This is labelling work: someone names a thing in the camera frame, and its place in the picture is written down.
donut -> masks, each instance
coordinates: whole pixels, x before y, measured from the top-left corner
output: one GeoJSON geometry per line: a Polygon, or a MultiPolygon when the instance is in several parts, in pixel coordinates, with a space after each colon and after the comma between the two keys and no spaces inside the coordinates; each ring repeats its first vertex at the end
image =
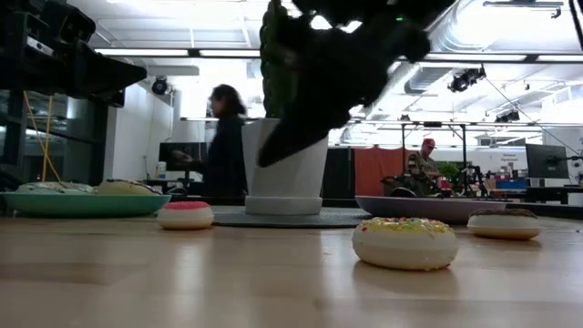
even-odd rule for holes
{"type": "Polygon", "coordinates": [[[203,201],[168,203],[158,213],[158,224],[166,230],[200,230],[212,224],[210,205],[203,201]]]}
{"type": "Polygon", "coordinates": [[[480,237],[527,241],[538,236],[540,224],[530,210],[476,210],[467,229],[480,237]]]}
{"type": "Polygon", "coordinates": [[[106,179],[97,187],[97,195],[161,195],[161,192],[136,181],[106,179]]]}
{"type": "Polygon", "coordinates": [[[353,235],[356,255],[389,269],[442,269],[457,255],[457,239],[447,224],[429,219],[374,218],[362,221],[353,235]]]}
{"type": "Polygon", "coordinates": [[[91,186],[72,182],[30,182],[18,187],[17,193],[35,195],[83,195],[93,194],[91,186]]]}

black clothing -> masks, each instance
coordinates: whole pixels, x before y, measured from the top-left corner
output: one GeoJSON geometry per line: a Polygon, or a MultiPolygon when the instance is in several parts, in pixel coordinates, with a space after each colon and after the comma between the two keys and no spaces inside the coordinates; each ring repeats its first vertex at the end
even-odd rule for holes
{"type": "Polygon", "coordinates": [[[247,193],[241,137],[243,124],[236,115],[221,117],[207,161],[194,165],[193,169],[203,176],[204,196],[241,197],[247,193]]]}

colorful sprinkles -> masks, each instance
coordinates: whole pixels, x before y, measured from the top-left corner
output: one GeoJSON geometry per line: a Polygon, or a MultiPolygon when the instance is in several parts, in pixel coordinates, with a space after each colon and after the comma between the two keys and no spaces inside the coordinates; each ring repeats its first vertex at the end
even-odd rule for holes
{"type": "Polygon", "coordinates": [[[362,231],[417,231],[432,233],[454,233],[447,224],[438,220],[418,218],[373,218],[364,220],[359,227],[362,231]]]}

teal plate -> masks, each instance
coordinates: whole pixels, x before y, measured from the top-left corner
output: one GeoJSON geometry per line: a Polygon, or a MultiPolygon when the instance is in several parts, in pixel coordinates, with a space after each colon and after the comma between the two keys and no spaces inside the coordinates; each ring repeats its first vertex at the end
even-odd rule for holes
{"type": "Polygon", "coordinates": [[[166,205],[169,195],[34,195],[2,193],[20,216],[47,218],[119,218],[150,215],[166,205]]]}

wooden table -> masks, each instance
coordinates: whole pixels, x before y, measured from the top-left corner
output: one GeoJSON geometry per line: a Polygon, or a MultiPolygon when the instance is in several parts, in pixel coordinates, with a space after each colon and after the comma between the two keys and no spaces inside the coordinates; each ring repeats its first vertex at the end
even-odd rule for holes
{"type": "Polygon", "coordinates": [[[359,262],[352,230],[4,219],[0,327],[581,327],[583,227],[543,223],[527,242],[458,229],[449,270],[396,272],[359,262]]]}

